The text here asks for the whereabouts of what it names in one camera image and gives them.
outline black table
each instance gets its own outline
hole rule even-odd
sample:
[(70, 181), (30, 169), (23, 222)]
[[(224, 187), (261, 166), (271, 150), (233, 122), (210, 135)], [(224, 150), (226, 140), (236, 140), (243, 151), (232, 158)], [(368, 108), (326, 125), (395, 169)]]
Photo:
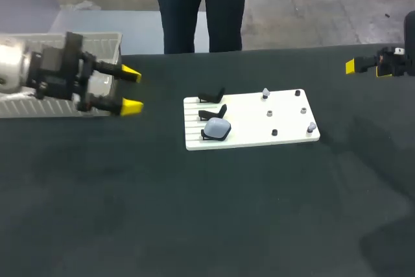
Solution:
[[(0, 276), (415, 276), (415, 79), (378, 45), (127, 56), (138, 117), (2, 120)], [(184, 97), (303, 88), (316, 143), (189, 152)]]

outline white pegboard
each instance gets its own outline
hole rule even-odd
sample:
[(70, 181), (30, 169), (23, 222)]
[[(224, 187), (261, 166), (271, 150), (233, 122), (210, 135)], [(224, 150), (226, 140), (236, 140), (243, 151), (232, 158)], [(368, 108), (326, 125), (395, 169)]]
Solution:
[[(197, 97), (184, 99), (184, 123), (186, 148), (189, 151), (205, 149), (232, 149), (237, 147), (253, 147), (318, 141), (320, 132), (317, 129), (308, 133), (310, 123), (316, 123), (307, 96), (300, 90), (273, 91), (268, 99), (262, 99), (262, 93), (225, 95), (219, 104), (200, 103)], [(207, 121), (201, 121), (199, 110), (217, 113), (223, 104), (228, 111), (224, 119), (231, 123), (232, 130), (225, 141), (203, 140), (200, 131)]]

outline yellow fingertip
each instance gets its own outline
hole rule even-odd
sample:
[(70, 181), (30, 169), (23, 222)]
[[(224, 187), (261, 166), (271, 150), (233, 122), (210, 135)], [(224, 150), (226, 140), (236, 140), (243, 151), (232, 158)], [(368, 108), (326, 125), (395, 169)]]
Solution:
[(379, 76), (379, 73), (377, 72), (377, 69), (378, 69), (379, 67), (378, 66), (376, 66), (376, 77), (377, 78), (379, 78), (379, 77), (392, 77), (392, 74), (389, 74), (389, 75), (383, 75), (383, 76)]
[(128, 66), (125, 66), (125, 65), (123, 65), (123, 71), (125, 71), (127, 73), (131, 73), (131, 74), (137, 75), (136, 82), (140, 82), (140, 80), (141, 80), (141, 74), (138, 71), (134, 71), (133, 69), (131, 69)]
[(355, 59), (346, 63), (346, 75), (355, 73)]
[(121, 116), (129, 116), (140, 114), (144, 104), (139, 101), (123, 99), (123, 107), (121, 108)]

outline person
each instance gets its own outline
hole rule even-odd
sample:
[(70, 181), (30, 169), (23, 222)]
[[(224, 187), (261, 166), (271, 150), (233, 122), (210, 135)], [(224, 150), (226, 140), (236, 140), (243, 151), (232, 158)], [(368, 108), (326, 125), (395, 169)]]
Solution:
[[(193, 53), (198, 9), (202, 0), (158, 0), (164, 32), (164, 53)], [(245, 0), (206, 0), (209, 51), (242, 50)]]

